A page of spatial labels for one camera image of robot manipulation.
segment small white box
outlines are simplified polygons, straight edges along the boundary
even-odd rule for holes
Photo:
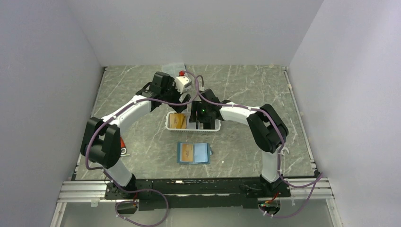
[[[194,132],[217,132],[221,128],[221,121],[216,119],[214,121],[215,129],[203,129],[202,123],[199,124],[199,129],[196,129],[195,128],[196,123],[188,122],[191,112],[182,112],[182,114],[185,115],[185,120],[187,121],[187,128],[186,129],[172,129],[172,128],[170,128],[170,114],[175,114],[175,113],[176,113],[175,111],[170,111],[167,113],[167,116],[166,116],[166,129],[167,130],[170,130],[170,131],[194,131]]]

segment gray marble surface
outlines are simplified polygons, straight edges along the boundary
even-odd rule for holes
[[[187,70],[203,75],[205,88],[211,88],[220,100],[228,99],[248,106],[271,104],[289,130],[286,146],[290,154],[282,159],[284,175],[313,175],[294,102],[280,66],[187,65]],[[161,71],[161,66],[108,67],[99,89],[94,116],[101,118],[117,110],[151,81],[156,71]],[[123,163],[137,178],[259,176],[262,152],[248,126],[224,121],[216,133],[171,132],[165,129],[169,111],[172,111],[169,106],[161,105],[136,121],[122,135],[130,154],[122,157]],[[178,164],[179,141],[210,143],[213,149],[210,164]],[[99,170],[87,171],[84,158],[81,159],[77,180],[103,178]]]

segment white enclosure wall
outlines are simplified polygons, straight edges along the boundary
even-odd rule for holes
[[[323,0],[68,0],[103,66],[289,65]]]
[[[102,68],[64,0],[0,1],[0,226],[49,226]]]
[[[401,218],[401,2],[325,0],[290,79],[345,227]]]

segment purple cable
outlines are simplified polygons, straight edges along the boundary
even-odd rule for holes
[[[103,173],[104,173],[110,180],[112,180],[111,176],[110,176],[106,171],[104,171]],[[156,193],[160,194],[160,195],[163,197],[164,201],[166,202],[166,212],[164,213],[163,218],[162,218],[160,221],[158,221],[157,223],[152,224],[152,225],[143,225],[143,224],[138,223],[138,222],[135,222],[135,221],[133,221],[133,220],[131,220],[131,219],[129,219],[129,218],[126,218],[126,217],[124,217],[123,215],[121,215],[121,214],[118,213],[117,208],[118,208],[118,206],[119,206],[120,204],[122,204],[122,203],[133,203],[133,204],[137,204],[137,202],[135,202],[135,201],[128,201],[128,200],[125,200],[125,201],[121,201],[121,202],[117,203],[117,204],[115,205],[115,208],[114,208],[114,209],[115,209],[115,213],[117,214],[118,217],[120,217],[120,218],[122,218],[122,219],[124,219],[124,220],[126,220],[126,221],[128,221],[128,222],[130,222],[130,223],[132,223],[132,224],[134,224],[134,225],[141,226],[141,227],[155,227],[155,226],[158,226],[158,225],[160,225],[160,224],[167,218],[167,216],[168,216],[168,200],[167,200],[166,196],[165,196],[163,193],[161,193],[160,191],[155,190],[155,189],[139,189],[139,190],[135,190],[135,191],[128,191],[128,190],[123,189],[123,188],[121,187],[121,185],[119,185],[117,182],[114,182],[114,184],[117,186],[117,188],[119,188],[121,191],[126,192],[126,193],[137,193],[137,192],[148,192],[148,191],[156,192]]]
[[[202,76],[202,75],[198,75],[198,76],[196,76],[196,79],[197,79],[198,77],[200,77],[200,78],[202,79],[202,87],[205,86],[205,83],[204,83],[204,80],[203,80],[203,76]]]

